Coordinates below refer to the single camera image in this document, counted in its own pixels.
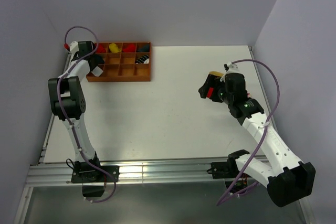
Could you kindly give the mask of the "red santa sock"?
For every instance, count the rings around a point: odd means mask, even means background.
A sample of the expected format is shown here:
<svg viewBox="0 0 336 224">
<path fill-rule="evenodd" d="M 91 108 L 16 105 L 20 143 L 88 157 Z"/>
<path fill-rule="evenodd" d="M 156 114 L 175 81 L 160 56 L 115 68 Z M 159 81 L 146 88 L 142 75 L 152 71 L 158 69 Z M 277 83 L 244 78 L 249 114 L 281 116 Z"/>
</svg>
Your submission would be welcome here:
<svg viewBox="0 0 336 224">
<path fill-rule="evenodd" d="M 213 94 L 213 91 L 214 91 L 214 88 L 209 88 L 206 97 L 207 97 L 207 98 L 211 98 L 211 97 L 212 97 L 212 94 Z"/>
</svg>

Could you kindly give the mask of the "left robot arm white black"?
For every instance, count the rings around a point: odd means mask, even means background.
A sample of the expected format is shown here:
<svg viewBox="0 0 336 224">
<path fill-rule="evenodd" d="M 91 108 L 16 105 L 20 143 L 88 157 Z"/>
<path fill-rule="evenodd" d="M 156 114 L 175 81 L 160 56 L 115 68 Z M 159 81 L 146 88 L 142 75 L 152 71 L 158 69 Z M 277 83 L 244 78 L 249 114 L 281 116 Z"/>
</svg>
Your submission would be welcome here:
<svg viewBox="0 0 336 224">
<path fill-rule="evenodd" d="M 75 151 L 75 160 L 67 159 L 71 163 L 73 183 L 97 182 L 103 176 L 86 130 L 86 101 L 81 87 L 81 81 L 87 74 L 102 74 L 99 65 L 104 61 L 95 54 L 95 49 L 91 41 L 73 41 L 69 46 L 69 67 L 59 77 L 48 80 L 52 113 L 63 122 Z"/>
</svg>

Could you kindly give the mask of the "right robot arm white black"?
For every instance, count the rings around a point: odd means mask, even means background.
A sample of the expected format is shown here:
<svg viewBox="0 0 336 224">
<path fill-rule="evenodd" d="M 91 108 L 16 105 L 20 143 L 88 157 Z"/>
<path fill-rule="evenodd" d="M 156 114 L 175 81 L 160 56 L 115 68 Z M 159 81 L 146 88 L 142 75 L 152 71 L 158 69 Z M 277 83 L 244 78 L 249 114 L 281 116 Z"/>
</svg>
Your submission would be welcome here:
<svg viewBox="0 0 336 224">
<path fill-rule="evenodd" d="M 202 99 L 227 104 L 230 114 L 254 138 L 269 162 L 264 164 L 249 151 L 238 150 L 226 161 L 211 164 L 207 172 L 214 179 L 252 177 L 267 188 L 278 207 L 311 195 L 316 169 L 295 155 L 269 124 L 262 106 L 249 97 L 243 74 L 211 71 L 198 92 Z"/>
</svg>

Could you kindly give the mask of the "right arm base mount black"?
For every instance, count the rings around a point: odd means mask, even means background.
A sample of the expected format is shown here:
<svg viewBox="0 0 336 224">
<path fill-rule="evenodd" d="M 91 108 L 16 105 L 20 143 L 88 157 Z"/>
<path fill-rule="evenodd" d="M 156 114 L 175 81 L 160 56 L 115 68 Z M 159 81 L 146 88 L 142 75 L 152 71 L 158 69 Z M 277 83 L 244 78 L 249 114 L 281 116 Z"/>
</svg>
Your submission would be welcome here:
<svg viewBox="0 0 336 224">
<path fill-rule="evenodd" d="M 221 179 L 221 178 L 235 178 L 239 170 L 235 163 L 235 160 L 239 157 L 249 154 L 246 150 L 239 150 L 229 154 L 227 161 L 224 162 L 212 162 L 210 169 L 206 172 L 212 175 L 213 179 Z M 236 193 L 239 190 L 245 189 L 248 187 L 247 178 L 249 176 L 247 174 L 242 174 L 238 182 L 233 186 L 230 192 Z"/>
</svg>

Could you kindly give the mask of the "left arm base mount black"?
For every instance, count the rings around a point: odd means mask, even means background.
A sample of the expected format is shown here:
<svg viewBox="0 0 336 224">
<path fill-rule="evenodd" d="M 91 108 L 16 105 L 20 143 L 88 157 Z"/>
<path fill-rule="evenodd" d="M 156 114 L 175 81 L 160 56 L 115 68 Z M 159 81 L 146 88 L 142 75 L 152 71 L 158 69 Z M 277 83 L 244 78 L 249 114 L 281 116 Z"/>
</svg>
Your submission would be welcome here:
<svg viewBox="0 0 336 224">
<path fill-rule="evenodd" d="M 118 181 L 119 166 L 101 166 L 97 158 L 93 160 L 93 164 L 104 170 L 104 172 L 93 168 L 86 162 L 73 162 L 69 158 L 66 159 L 66 165 L 72 170 L 71 183 L 82 184 L 84 198 L 95 200 L 95 198 L 103 196 L 107 183 Z"/>
</svg>

